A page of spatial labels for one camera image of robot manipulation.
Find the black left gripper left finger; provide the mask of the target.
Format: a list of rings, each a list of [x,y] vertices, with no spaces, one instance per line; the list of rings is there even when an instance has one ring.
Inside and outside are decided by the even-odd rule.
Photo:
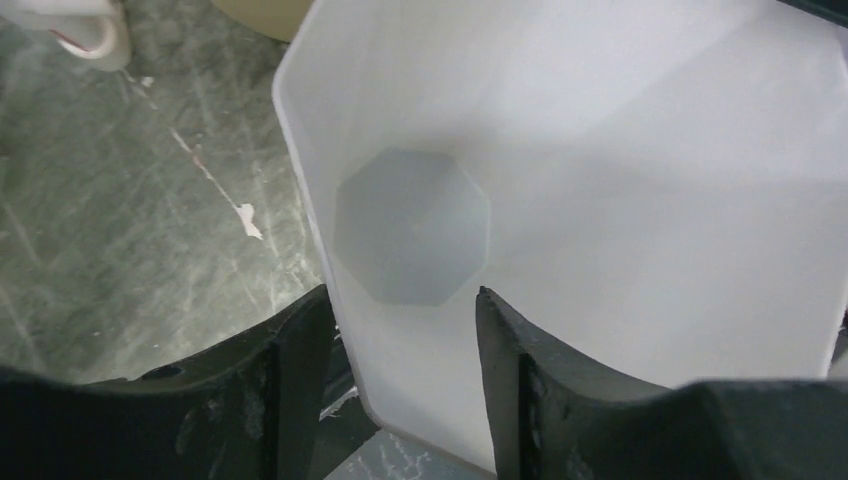
[[[333,341],[325,287],[135,380],[1,371],[5,479],[304,479]]]

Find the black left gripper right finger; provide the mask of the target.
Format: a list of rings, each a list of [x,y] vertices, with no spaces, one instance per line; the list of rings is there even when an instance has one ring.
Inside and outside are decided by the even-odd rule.
[[[481,288],[476,335],[501,479],[843,479],[847,385],[667,389],[567,345]]]

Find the white octagonal plastic container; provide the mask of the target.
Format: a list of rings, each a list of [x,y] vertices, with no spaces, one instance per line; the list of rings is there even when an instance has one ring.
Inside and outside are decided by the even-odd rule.
[[[318,1],[272,95],[381,427],[494,470],[481,287],[661,387],[828,375],[844,22],[780,1]]]

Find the blue and cream bucket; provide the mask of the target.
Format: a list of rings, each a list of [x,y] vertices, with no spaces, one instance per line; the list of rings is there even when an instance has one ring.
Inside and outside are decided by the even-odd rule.
[[[239,24],[269,38],[291,42],[313,0],[212,0]]]

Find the black base bar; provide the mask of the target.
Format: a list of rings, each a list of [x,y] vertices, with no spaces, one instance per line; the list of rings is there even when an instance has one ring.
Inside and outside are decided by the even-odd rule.
[[[345,345],[336,333],[307,478],[325,479],[378,430],[362,406]]]

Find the white PVC pipe frame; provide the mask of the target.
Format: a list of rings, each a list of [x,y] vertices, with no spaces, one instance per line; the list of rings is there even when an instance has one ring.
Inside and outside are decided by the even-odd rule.
[[[2,0],[1,17],[24,29],[50,33],[90,67],[114,72],[131,61],[125,10],[113,0]]]

